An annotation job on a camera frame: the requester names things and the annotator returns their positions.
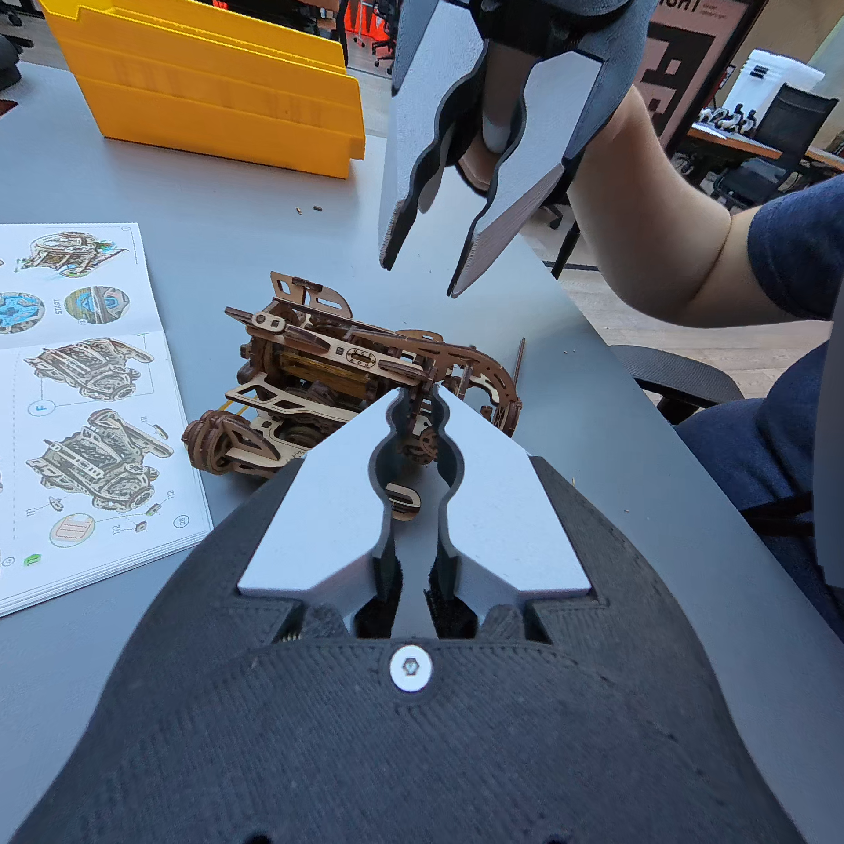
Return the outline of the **person's right forearm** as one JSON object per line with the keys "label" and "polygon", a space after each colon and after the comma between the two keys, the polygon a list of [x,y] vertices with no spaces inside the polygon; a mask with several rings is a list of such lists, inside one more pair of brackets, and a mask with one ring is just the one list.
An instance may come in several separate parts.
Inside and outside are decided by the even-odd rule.
{"label": "person's right forearm", "polygon": [[748,255],[759,209],[731,215],[671,166],[631,87],[588,144],[568,198],[608,286],[670,324],[795,322],[762,290]]}

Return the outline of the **wooden background desk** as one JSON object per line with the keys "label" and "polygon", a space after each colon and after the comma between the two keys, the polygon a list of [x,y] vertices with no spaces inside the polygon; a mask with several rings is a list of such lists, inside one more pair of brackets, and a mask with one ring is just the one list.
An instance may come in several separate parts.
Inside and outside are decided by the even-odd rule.
{"label": "wooden background desk", "polygon": [[[700,122],[692,124],[692,127],[686,133],[686,137],[696,141],[715,144],[725,149],[748,153],[751,156],[762,157],[771,161],[779,160],[783,155],[779,149],[775,149],[761,142],[756,142],[754,139],[745,137],[739,133],[722,132],[708,124]],[[814,162],[834,172],[843,172],[843,159],[840,156],[815,145],[807,147],[807,150],[803,153],[803,160]]]}

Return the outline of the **illustrated instruction booklet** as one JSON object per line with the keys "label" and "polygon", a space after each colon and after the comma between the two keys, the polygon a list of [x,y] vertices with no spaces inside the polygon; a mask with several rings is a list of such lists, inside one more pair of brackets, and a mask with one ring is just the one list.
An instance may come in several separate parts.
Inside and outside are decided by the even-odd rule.
{"label": "illustrated instruction booklet", "polygon": [[1,616],[213,524],[138,225],[1,226]]}

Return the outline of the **person's right hand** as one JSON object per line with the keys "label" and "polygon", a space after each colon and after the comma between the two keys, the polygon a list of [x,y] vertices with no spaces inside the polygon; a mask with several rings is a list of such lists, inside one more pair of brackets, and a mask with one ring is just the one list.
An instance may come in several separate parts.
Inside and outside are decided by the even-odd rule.
{"label": "person's right hand", "polygon": [[536,58],[491,41],[484,76],[482,114],[485,125],[509,132],[517,101]]}

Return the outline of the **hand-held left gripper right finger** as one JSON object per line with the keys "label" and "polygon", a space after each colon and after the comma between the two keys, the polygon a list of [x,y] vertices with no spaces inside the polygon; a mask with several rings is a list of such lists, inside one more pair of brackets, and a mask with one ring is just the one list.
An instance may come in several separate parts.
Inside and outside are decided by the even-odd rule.
{"label": "hand-held left gripper right finger", "polygon": [[437,558],[426,599],[438,638],[473,638],[494,607],[587,595],[592,587],[530,455],[435,387]]}

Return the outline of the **black background office chair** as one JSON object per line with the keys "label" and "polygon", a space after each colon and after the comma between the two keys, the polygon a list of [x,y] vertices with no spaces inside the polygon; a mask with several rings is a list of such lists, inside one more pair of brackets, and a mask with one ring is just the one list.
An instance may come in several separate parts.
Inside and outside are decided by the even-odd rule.
{"label": "black background office chair", "polygon": [[724,171],[713,184],[712,196],[723,198],[728,209],[763,205],[778,196],[781,185],[800,169],[810,143],[838,101],[784,84],[754,134],[755,141],[778,149],[779,158],[757,156]]}

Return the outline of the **white plastic container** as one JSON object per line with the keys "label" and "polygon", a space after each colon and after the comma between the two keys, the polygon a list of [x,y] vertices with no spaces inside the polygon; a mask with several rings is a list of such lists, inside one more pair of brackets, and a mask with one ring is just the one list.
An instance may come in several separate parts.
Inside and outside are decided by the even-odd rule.
{"label": "white plastic container", "polygon": [[728,92],[723,108],[734,112],[741,105],[743,114],[747,116],[754,111],[756,123],[760,124],[784,84],[811,92],[824,77],[823,71],[796,59],[754,49]]}

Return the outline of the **stacked yellow plastic bins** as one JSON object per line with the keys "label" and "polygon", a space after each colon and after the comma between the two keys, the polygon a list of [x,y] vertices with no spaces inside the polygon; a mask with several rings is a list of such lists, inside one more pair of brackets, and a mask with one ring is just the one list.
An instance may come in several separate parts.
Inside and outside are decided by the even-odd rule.
{"label": "stacked yellow plastic bins", "polygon": [[42,1],[102,135],[347,178],[358,81],[337,42],[188,1]]}

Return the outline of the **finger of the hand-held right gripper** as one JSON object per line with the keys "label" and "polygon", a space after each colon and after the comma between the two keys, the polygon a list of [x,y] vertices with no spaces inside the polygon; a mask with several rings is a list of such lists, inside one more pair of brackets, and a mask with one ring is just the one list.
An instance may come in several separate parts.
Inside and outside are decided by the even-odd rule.
{"label": "finger of the hand-held right gripper", "polygon": [[379,261],[387,270],[437,195],[456,123],[480,92],[485,53],[467,4],[404,3],[379,213]]}
{"label": "finger of the hand-held right gripper", "polygon": [[477,281],[564,174],[563,158],[603,62],[567,51],[537,62],[517,99],[516,136],[493,171],[488,202],[474,220],[448,294]]}

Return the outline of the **pink sign with black pattern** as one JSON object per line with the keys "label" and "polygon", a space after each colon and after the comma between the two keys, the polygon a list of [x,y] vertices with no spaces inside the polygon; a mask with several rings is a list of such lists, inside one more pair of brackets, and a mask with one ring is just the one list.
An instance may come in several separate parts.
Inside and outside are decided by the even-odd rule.
{"label": "pink sign with black pattern", "polygon": [[712,100],[765,1],[659,1],[635,86],[671,156]]}

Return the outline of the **black mesh office chair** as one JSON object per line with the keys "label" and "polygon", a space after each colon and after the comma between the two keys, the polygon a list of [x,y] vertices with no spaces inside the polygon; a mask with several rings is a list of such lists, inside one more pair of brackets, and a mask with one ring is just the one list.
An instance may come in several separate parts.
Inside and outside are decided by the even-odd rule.
{"label": "black mesh office chair", "polygon": [[673,426],[699,409],[744,399],[733,379],[710,364],[636,345],[611,350],[643,390],[660,396],[657,409]]}

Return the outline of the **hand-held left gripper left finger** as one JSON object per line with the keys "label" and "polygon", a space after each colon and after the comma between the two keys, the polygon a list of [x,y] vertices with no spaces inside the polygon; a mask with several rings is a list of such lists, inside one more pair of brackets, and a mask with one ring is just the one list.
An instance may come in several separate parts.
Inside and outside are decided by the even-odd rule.
{"label": "hand-held left gripper left finger", "polygon": [[238,582],[241,594],[328,604],[352,617],[356,636],[391,636],[403,577],[386,488],[402,470],[402,422],[395,389],[306,454]]}

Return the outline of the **black desk leg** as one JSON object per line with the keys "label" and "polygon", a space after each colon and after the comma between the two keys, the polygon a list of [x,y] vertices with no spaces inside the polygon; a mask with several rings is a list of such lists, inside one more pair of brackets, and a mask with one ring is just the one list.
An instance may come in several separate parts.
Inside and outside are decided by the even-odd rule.
{"label": "black desk leg", "polygon": [[568,229],[564,240],[559,248],[558,254],[556,259],[554,260],[554,264],[551,269],[552,276],[556,279],[560,279],[560,275],[565,267],[565,264],[569,261],[578,240],[581,236],[581,229],[577,224],[576,220],[574,220]]}

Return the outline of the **wooden submarine model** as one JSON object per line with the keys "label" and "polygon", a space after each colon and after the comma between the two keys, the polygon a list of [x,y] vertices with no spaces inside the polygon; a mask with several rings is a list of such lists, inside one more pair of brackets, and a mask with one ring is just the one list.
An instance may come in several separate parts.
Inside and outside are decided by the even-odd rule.
{"label": "wooden submarine model", "polygon": [[517,375],[474,346],[437,332],[393,332],[353,318],[336,290],[271,272],[273,298],[261,311],[227,307],[247,330],[245,364],[226,403],[187,425],[182,442],[195,469],[272,478],[394,389],[409,396],[398,451],[427,465],[438,458],[433,387],[489,398],[480,414],[512,436],[522,412]]}

